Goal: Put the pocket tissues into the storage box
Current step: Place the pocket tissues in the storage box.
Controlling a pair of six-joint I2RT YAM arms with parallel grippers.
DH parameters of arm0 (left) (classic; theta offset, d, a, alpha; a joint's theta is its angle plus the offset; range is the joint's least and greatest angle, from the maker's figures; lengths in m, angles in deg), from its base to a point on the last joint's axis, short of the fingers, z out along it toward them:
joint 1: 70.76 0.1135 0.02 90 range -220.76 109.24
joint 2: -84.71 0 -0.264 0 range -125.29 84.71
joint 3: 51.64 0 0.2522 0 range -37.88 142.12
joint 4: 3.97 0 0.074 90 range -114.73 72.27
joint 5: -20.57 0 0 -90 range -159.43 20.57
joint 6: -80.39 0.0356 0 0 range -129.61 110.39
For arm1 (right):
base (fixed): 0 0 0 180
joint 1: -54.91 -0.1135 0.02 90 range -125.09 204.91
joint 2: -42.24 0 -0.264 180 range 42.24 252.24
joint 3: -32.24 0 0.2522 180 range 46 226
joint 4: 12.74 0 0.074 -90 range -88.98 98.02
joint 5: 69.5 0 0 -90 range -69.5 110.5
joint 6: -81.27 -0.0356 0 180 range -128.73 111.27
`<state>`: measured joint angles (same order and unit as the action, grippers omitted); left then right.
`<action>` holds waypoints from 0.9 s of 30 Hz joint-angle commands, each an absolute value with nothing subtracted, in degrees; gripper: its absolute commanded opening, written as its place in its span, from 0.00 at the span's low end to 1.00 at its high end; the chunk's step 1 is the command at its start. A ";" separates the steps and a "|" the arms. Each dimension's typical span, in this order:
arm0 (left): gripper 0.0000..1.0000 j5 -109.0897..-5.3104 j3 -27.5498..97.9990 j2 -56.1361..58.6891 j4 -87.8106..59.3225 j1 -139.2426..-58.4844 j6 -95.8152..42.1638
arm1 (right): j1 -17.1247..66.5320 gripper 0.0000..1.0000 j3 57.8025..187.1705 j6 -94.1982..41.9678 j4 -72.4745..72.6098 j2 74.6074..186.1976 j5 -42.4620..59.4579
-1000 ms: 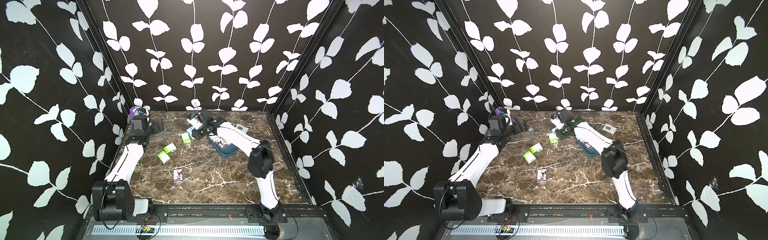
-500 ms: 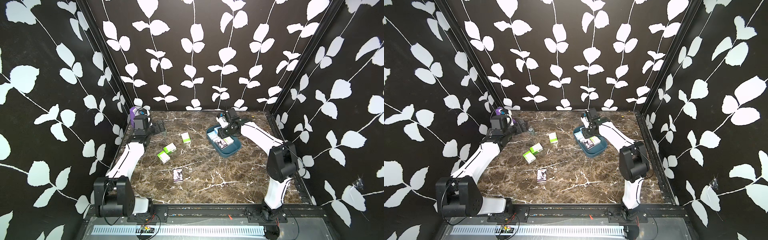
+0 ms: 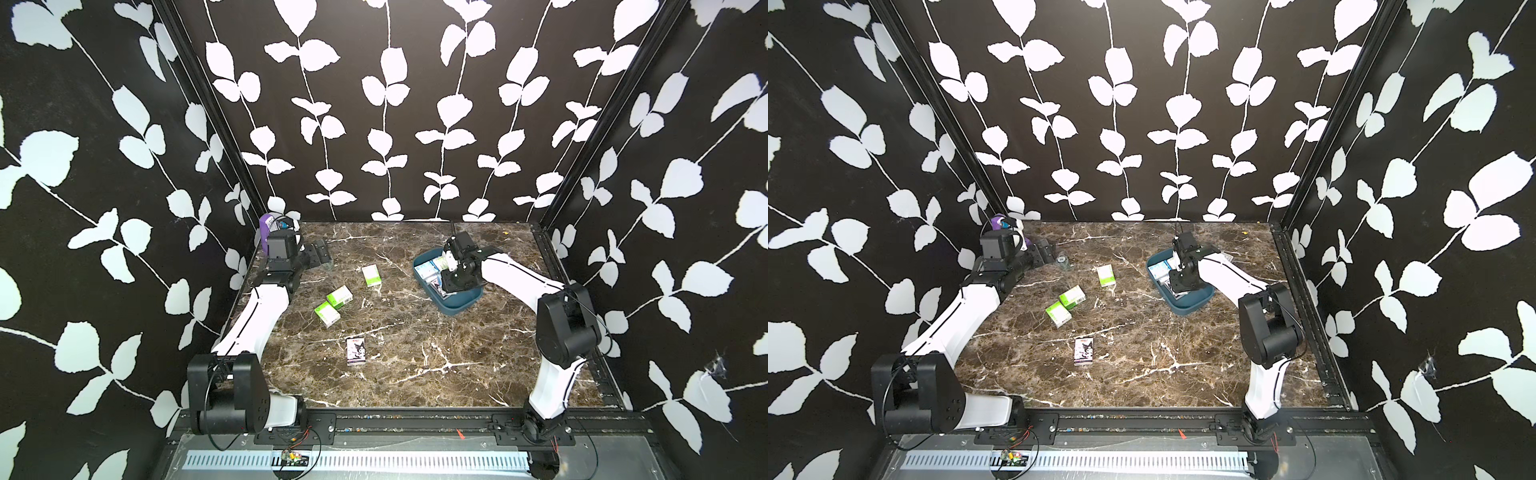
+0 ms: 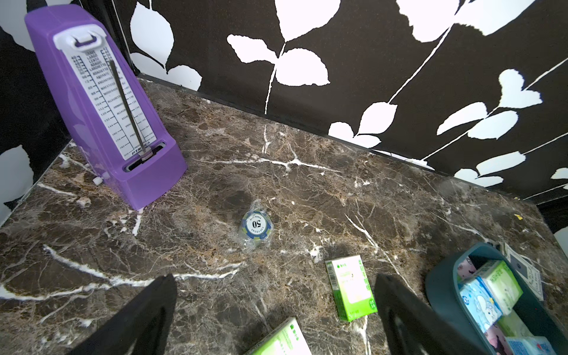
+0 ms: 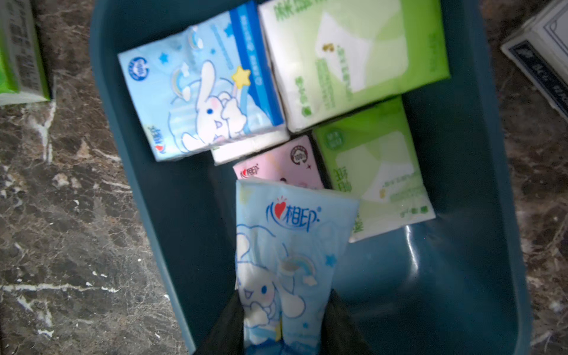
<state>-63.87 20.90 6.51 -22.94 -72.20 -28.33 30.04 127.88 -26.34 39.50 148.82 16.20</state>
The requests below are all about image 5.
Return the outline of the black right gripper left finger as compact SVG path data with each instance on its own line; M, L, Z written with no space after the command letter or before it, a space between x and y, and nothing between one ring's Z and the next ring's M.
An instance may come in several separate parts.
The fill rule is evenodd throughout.
M197 347L194 355L244 354L244 316L245 313L238 291L234 291L205 340Z

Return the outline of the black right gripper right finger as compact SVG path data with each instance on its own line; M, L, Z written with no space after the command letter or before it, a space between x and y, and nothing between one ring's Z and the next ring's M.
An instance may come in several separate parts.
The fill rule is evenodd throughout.
M321 354L373 354L361 331L355 325L347 306L335 290L331 290L322 321Z

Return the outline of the light blue tissue pack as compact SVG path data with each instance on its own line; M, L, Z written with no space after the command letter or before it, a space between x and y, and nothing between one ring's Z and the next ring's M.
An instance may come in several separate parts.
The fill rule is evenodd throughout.
M332 281L359 211L352 196L236 183L236 289L246 354L318 354Z
M118 60L156 161L285 128L253 1Z

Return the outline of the green white tissue pack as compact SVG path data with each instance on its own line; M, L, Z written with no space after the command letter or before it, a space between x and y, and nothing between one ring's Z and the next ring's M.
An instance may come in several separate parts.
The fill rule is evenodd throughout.
M265 1L258 12L293 133L450 77L439 1Z

